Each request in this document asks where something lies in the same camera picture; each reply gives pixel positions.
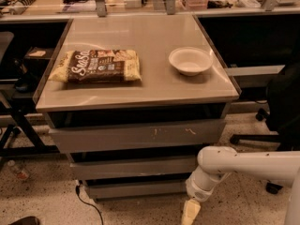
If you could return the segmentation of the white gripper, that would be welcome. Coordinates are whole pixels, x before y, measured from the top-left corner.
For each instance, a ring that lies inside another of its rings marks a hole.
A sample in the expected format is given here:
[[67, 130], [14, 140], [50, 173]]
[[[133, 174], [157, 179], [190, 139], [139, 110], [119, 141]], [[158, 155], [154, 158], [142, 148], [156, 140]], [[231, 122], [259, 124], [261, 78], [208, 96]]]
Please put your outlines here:
[[192, 225], [198, 216], [201, 205], [209, 199], [219, 179], [214, 176], [191, 175], [186, 181], [187, 195], [191, 198], [185, 201], [181, 225]]

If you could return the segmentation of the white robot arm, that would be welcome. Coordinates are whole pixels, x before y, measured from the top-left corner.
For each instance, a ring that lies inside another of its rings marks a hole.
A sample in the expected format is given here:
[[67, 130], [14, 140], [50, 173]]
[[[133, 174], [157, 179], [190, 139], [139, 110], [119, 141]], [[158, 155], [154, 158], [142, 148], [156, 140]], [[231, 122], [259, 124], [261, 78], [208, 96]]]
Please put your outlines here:
[[231, 173], [244, 173], [284, 187], [291, 187], [284, 225], [300, 222], [300, 152], [238, 153], [227, 146], [204, 147], [197, 156], [197, 168], [186, 181], [181, 225], [192, 225], [217, 184]]

